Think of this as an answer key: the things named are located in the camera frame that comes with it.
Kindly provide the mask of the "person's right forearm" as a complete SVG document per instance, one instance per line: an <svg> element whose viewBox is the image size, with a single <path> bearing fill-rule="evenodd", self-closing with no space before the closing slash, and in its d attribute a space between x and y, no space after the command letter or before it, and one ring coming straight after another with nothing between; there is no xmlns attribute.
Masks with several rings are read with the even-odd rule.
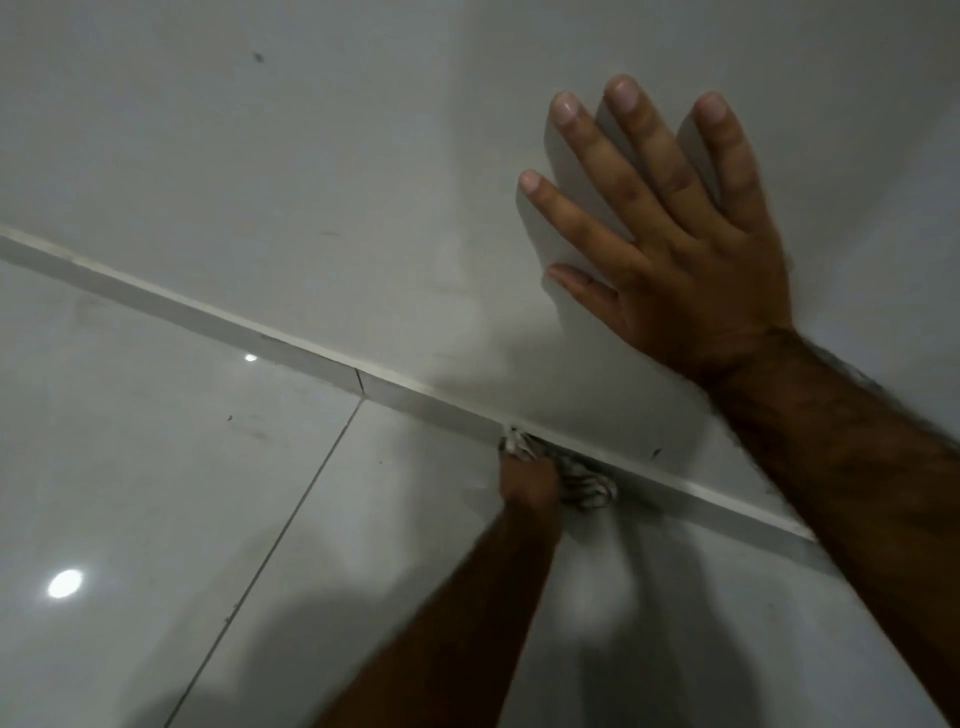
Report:
<svg viewBox="0 0 960 728"><path fill-rule="evenodd" d="M960 444L792 331L697 383L960 728Z"/></svg>

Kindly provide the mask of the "white baseboard tile strip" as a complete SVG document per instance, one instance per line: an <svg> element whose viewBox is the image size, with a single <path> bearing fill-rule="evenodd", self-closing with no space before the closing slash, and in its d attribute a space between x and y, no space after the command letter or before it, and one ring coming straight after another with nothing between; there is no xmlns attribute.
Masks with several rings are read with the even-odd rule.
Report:
<svg viewBox="0 0 960 728"><path fill-rule="evenodd" d="M394 378L357 368L356 377L365 397L394 410L455 431L487 444L498 443L510 426L518 426L566 455L594 467L616 484L617 501L635 500L646 508L735 537L791 545L818 547L810 528L786 512L784 505L769 509L740 496L727 494L704 484L671 474L649 461L637 461L587 445L540 426L520 422L506 415L488 412L462 402L438 396L418 383L406 384Z"/></svg>
<svg viewBox="0 0 960 728"><path fill-rule="evenodd" d="M361 376L354 367L307 343L119 272L6 224L0 224L0 261L241 349L351 394L365 395Z"/></svg>

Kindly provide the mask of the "person's left hand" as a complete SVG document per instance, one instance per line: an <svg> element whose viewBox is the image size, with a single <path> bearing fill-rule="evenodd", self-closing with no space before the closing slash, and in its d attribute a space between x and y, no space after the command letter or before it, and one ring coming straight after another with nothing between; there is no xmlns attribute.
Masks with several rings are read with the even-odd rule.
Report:
<svg viewBox="0 0 960 728"><path fill-rule="evenodd" d="M503 454L498 492L507 510L523 512L548 528L559 528L560 477L551 459L523 460Z"/></svg>

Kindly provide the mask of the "white grey cleaning rag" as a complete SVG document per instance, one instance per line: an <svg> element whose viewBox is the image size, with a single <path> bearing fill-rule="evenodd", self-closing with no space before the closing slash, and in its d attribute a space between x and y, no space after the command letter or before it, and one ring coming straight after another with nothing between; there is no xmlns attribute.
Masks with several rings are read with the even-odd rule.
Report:
<svg viewBox="0 0 960 728"><path fill-rule="evenodd" d="M498 452L524 462L550 461L558 476L558 499L565 506L593 511L613 504L618 498L618 485L609 475L517 426L504 427Z"/></svg>

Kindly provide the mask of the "person's right hand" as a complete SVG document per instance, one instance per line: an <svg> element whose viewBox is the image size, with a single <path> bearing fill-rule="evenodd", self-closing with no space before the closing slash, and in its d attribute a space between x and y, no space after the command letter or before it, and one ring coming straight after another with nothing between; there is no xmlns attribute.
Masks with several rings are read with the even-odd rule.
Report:
<svg viewBox="0 0 960 728"><path fill-rule="evenodd" d="M643 90L632 77L619 75L608 81L604 95L607 91ZM635 350L698 383L704 368L750 348L762 335L795 328L778 231L757 235L733 226L719 208L719 196L714 201L688 160L698 175L694 234L680 228L638 239L604 200L630 234L625 238L536 171L523 172L518 186L601 275L600 282L618 293L621 315L593 317Z"/></svg>

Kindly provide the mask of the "person's left forearm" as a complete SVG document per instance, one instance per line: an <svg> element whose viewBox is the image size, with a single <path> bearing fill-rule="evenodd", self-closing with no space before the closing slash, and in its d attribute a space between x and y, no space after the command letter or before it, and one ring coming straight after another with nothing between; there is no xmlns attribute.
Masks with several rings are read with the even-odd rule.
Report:
<svg viewBox="0 0 960 728"><path fill-rule="evenodd" d="M560 535L556 510L507 503L313 728L497 728Z"/></svg>

